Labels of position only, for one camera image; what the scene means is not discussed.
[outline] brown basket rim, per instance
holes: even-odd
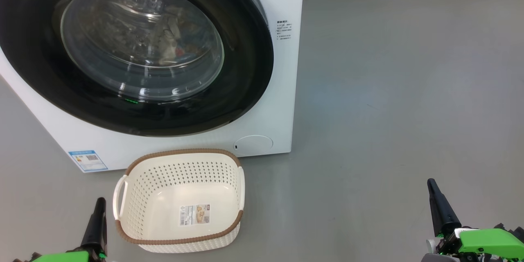
[[[195,148],[195,149],[170,150],[170,151],[163,151],[163,152],[155,152],[153,154],[146,154],[145,156],[141,156],[136,161],[134,161],[131,165],[129,165],[129,167],[127,168],[124,174],[126,176],[129,176],[129,173],[131,173],[131,170],[133,170],[134,167],[136,167],[139,163],[147,159],[158,158],[160,156],[172,156],[175,154],[224,154],[232,158],[238,167],[241,167],[240,161],[238,160],[238,158],[231,152],[228,152],[227,150],[212,149],[212,148]],[[165,240],[136,239],[136,238],[130,237],[129,235],[127,235],[124,232],[124,229],[122,228],[122,224],[120,223],[120,220],[116,220],[115,223],[116,223],[116,231],[118,231],[118,234],[120,234],[120,236],[129,243],[137,244],[137,245],[180,245],[180,244],[203,242],[205,240],[215,239],[215,238],[223,237],[226,234],[229,234],[231,231],[233,231],[237,227],[238,223],[240,223],[240,219],[242,218],[243,213],[244,213],[243,210],[239,210],[235,221],[231,224],[230,227],[228,227],[224,231],[221,231],[215,234],[205,235],[205,236],[198,236],[198,237],[192,237],[192,238],[181,238],[181,239],[165,239]]]

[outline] blue label sticker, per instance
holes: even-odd
[[[84,172],[108,170],[94,150],[70,151],[69,155]]]

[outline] product sticker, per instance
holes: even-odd
[[[211,206],[193,205],[180,207],[180,226],[207,224],[211,214]]]
[[[70,151],[69,155],[84,172],[107,170],[107,166],[94,150]]]
[[[287,20],[277,21],[277,40],[291,39],[293,25]]]

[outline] front-load washing machine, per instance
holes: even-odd
[[[302,0],[0,0],[0,74],[84,172],[290,152]]]

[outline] basket handle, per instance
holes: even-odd
[[[246,198],[246,178],[244,176],[244,169],[238,167],[238,172],[240,173],[240,208],[239,210],[244,209],[244,200]]]
[[[122,213],[124,212],[124,202],[126,201],[126,194],[127,194],[127,181],[126,181],[127,175],[122,176],[120,180],[118,180],[118,183],[116,183],[115,191],[113,192],[113,216],[115,217],[115,220],[118,220],[120,217],[122,217]],[[122,185],[125,184],[124,187],[124,196],[122,197],[122,206],[120,207],[120,212],[118,211],[118,197],[120,196],[120,190],[122,189]]]

